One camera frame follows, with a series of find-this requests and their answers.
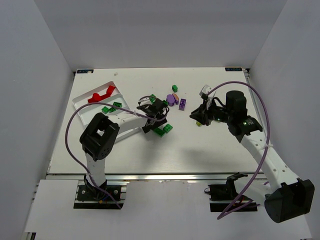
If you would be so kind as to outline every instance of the cable tie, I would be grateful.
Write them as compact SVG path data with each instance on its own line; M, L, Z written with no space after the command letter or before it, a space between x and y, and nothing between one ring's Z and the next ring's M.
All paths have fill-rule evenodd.
M274 147L273 144L266 144L266 143L265 143L264 146L259 149L259 151L260 151L260 150L263 150L263 149L265 149L265 148L273 148L273 147Z
M136 110L133 110L133 111L132 111L132 114L135 115L136 117L139 117L139 116L137 115Z

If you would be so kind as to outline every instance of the white table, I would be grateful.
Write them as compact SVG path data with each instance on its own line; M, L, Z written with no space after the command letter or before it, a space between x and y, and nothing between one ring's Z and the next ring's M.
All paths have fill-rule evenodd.
M106 159L108 174L154 173L230 173L253 172L257 164L252 156L232 136L224 123L213 122L198 127L189 118L191 111L199 107L201 88L208 84L215 87L227 81L246 82L244 73L226 72L224 67L206 68L130 68L94 69L93 73L76 74L67 104L62 127L52 154L49 174L82 174L85 170L68 154L64 137L68 120L75 111L72 100L107 82L114 81L133 110L140 97L155 94L165 99L172 94L172 85L178 86L179 98L186 99L185 110L177 105L170 107L167 117L173 130L162 138L154 132L138 132L117 142ZM248 114L257 117L246 86L229 84L220 88L216 96L223 102L226 92L239 90L247 98ZM79 142L84 127L75 117L69 133L72 152L85 163L85 155Z

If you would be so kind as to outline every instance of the white wall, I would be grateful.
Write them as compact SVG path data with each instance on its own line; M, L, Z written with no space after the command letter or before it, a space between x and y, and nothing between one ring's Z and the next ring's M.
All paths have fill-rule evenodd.
M73 76L33 0L2 0L0 33L0 239L18 240Z
M70 67L251 67L286 0L35 0Z
M251 69L251 83L265 100L276 150L315 185L306 215L320 240L320 1L289 0Z

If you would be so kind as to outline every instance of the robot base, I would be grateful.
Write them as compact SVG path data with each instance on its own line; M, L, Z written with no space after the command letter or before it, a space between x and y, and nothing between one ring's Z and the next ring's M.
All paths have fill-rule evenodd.
M112 197L118 202L121 201L121 185L107 185L106 191L112 195ZM97 199L92 191L90 191L86 185L79 185L76 199L74 201L74 209L115 209L119 208L110 199L106 198L104 201Z
M209 191L205 193L210 195L210 212L211 213L221 213L231 202L235 195L231 193L229 190L229 186L227 184L211 184L209 185ZM247 201L251 200L250 198L243 196L241 203L236 203L236 205L232 206L229 210L240 207L245 204ZM237 210L236 212L257 212L257 204L255 202L250 203L248 206Z

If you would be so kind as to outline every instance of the toy block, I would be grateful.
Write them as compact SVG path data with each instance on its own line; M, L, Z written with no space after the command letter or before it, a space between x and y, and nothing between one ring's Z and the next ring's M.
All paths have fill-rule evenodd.
M113 102L113 104L112 104L113 106L116 106L116 107L118 107L118 108L122 108L122 103L120 103L120 102Z
M108 89L106 90L106 95L107 95L107 98L111 96L111 94L114 92L114 90L116 89L115 86L109 86Z
M181 98L180 105L179 105L179 110L181 110L181 111L185 110L186 101L187 101L186 99Z
M107 114L107 113L110 111L110 109L105 106L104 108L101 109L101 111L102 111L104 114Z
M153 131L154 131L156 134L158 134L160 137L162 137L163 135L166 134L165 131L161 130L161 129L158 128L158 127L157 127L156 129L153 129Z
M175 105L176 99L172 94L168 94L166 96L166 101L168 102L169 106L172 107L173 105Z
M155 100L156 100L156 96L155 95L153 95L153 94L151 94L151 96L152 97L149 97L149 100L150 100L150 102L153 104L154 102L155 102Z
M167 124L163 127L163 131L167 134L169 133L174 127L171 126L170 124Z
M172 85L172 91L173 91L174 93L178 92L178 87L177 87L177 85Z
M103 100L102 97L98 93L94 93L92 94L92 98L88 99L88 103L98 103L101 100Z
M173 93L172 95L174 96L174 99L175 99L174 103L175 103L175 104L178 104L178 103L179 103L179 97L178 97L178 95L175 94L175 93Z
M117 111L117 109L115 109L114 107L111 107L111 108L109 109L109 112L110 112L110 113L112 113L112 112L114 112L114 111Z

